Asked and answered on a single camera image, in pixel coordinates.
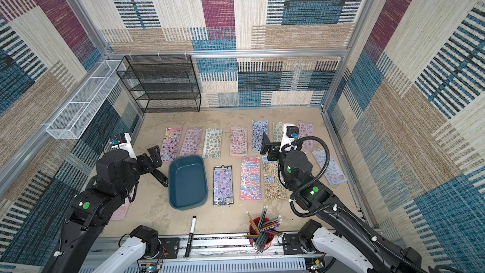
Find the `pink character sticker sheet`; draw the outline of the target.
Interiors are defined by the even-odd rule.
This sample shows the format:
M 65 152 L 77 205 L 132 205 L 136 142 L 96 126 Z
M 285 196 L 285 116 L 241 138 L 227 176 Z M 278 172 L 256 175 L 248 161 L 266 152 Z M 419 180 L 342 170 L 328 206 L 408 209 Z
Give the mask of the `pink character sticker sheet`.
M 313 130 L 314 130 L 313 123 L 299 121 L 297 123 L 297 127 L 299 128 L 299 138 L 313 135 Z M 313 140 L 304 141 L 303 149 L 313 150 Z

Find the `red pencil cup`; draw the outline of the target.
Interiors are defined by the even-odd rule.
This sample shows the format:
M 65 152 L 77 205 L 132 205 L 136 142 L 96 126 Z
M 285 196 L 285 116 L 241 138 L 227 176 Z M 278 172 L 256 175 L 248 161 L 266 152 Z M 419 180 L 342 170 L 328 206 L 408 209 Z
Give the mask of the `red pencil cup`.
M 274 238 L 270 231 L 277 225 L 279 218 L 257 217 L 252 219 L 249 217 L 249 222 L 250 228 L 245 237 L 257 252 L 265 251 Z

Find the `green dinosaur sticker sheet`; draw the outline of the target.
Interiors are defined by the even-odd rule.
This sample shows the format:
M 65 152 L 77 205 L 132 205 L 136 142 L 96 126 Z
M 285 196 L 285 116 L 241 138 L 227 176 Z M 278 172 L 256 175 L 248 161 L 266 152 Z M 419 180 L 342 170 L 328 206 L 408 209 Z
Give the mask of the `green dinosaur sticker sheet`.
M 208 128 L 205 132 L 205 140 L 203 146 L 204 159 L 218 159 L 221 157 L 222 148 L 222 130 L 215 128 Z

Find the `green frog sticker sheet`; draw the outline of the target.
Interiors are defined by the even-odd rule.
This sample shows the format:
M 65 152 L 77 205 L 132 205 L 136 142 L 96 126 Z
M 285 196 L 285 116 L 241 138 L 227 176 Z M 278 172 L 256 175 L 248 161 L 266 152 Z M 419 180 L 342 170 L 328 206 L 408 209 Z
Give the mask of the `green frog sticker sheet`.
M 273 122 L 273 139 L 274 142 L 281 143 L 284 134 L 283 122 Z

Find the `teal plastic storage box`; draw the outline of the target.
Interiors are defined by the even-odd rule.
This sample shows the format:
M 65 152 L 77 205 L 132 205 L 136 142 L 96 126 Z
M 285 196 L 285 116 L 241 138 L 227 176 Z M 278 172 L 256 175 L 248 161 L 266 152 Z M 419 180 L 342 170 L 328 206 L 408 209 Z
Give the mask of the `teal plastic storage box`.
M 208 198 L 207 175 L 199 155 L 182 157 L 169 166 L 169 203 L 185 211 L 202 206 Z

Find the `pink calculator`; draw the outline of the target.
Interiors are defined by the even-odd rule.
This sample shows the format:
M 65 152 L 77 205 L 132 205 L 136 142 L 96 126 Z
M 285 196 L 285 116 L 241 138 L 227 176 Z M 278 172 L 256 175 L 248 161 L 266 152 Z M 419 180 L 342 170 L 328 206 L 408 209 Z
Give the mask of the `pink calculator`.
M 130 208 L 130 201 L 129 201 L 129 198 L 126 198 L 124 203 L 116 210 L 114 211 L 112 217 L 111 217 L 111 221 L 122 221 L 125 219 L 127 213 L 128 213 L 128 210 Z

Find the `black marker pen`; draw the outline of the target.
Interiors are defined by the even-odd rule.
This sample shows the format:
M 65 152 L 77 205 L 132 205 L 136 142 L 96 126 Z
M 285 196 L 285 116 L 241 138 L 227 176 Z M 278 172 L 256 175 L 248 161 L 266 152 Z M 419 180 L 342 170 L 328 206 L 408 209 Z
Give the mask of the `black marker pen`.
M 191 248 L 192 248 L 192 242 L 193 242 L 193 237 L 194 237 L 194 233 L 195 233 L 196 222 L 197 222 L 197 217 L 193 216 L 192 220 L 191 220 L 191 226 L 190 226 L 188 240 L 187 240 L 186 249 L 185 249 L 185 253 L 184 253 L 185 258 L 189 257 L 189 254 L 190 254 L 190 251 L 191 251 Z

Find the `purple bonbon sticker sheet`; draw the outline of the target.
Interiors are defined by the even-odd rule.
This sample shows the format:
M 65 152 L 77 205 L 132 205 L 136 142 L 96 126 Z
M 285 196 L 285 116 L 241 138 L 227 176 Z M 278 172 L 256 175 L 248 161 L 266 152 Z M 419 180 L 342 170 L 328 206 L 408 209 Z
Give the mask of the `purple bonbon sticker sheet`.
M 213 205 L 229 206 L 234 203 L 232 166 L 219 166 L 213 170 Z

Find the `blue penguin sticker sheet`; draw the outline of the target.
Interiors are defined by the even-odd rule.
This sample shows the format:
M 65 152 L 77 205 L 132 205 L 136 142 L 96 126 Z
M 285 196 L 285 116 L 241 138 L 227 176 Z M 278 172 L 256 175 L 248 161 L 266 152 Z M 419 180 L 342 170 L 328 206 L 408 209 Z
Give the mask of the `blue penguin sticker sheet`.
M 263 142 L 263 133 L 266 135 L 269 134 L 269 121 L 252 121 L 252 131 L 252 151 L 260 153 Z

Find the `pastel sticker sheet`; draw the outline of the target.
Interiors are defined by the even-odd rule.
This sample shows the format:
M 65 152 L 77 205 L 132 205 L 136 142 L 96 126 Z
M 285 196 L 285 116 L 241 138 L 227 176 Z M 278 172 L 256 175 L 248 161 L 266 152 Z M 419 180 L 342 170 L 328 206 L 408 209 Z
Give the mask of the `pastel sticker sheet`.
M 327 157 L 324 149 L 317 149 L 313 150 L 312 154 L 316 159 L 319 167 L 323 167 L 325 164 Z M 330 155 L 329 165 L 324 173 L 327 181 L 331 185 L 339 185 L 347 181 L 347 177 L 344 174 L 341 167 L 338 165 L 337 161 L 334 159 L 333 155 Z

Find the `pink cat sticker sheet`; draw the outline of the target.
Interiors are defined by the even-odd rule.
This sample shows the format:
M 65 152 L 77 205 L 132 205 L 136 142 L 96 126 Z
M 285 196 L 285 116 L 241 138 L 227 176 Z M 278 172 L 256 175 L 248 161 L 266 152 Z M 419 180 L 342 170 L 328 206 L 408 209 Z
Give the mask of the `pink cat sticker sheet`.
M 182 131 L 182 128 L 166 128 L 164 139 L 160 146 L 160 157 L 163 163 L 169 163 L 176 159 Z

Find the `pink bonbon sticker sheet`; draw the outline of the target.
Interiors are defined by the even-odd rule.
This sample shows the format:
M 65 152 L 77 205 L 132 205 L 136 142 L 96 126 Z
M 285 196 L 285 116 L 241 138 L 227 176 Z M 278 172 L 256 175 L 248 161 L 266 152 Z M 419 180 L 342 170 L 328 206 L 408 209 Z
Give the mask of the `pink bonbon sticker sheet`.
M 247 128 L 240 126 L 231 127 L 230 155 L 246 156 L 248 155 Z

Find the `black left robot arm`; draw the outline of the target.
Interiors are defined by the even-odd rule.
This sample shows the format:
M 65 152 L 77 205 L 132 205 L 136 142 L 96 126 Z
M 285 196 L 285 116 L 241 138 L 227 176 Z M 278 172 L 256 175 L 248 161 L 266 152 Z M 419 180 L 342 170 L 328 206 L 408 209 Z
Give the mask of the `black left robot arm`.
M 88 252 L 114 212 L 126 201 L 136 198 L 140 177 L 160 174 L 160 148 L 148 154 L 131 157 L 127 149 L 115 147 L 96 162 L 97 174 L 86 189 L 72 200 L 61 228 L 56 251 L 45 265 L 44 272 L 79 270 Z

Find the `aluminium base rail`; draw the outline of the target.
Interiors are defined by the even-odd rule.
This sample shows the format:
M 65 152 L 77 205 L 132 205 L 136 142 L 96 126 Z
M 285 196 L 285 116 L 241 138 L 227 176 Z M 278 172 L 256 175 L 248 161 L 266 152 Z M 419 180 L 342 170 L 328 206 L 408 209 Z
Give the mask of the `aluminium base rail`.
M 196 235 L 186 257 L 187 236 L 161 236 L 160 253 L 136 260 L 143 251 L 134 240 L 101 238 L 90 249 L 81 272 L 333 272 L 332 258 L 305 254 L 296 234 L 286 233 L 257 251 L 242 233 Z

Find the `panda sticker sheet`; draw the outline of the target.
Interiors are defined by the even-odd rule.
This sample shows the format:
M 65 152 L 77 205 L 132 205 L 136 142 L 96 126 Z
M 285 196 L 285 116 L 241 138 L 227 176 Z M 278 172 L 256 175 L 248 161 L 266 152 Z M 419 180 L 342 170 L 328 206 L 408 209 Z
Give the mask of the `panda sticker sheet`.
M 285 188 L 279 181 L 279 165 L 277 161 L 262 160 L 262 171 L 265 189 L 265 198 L 271 200 L 285 199 Z

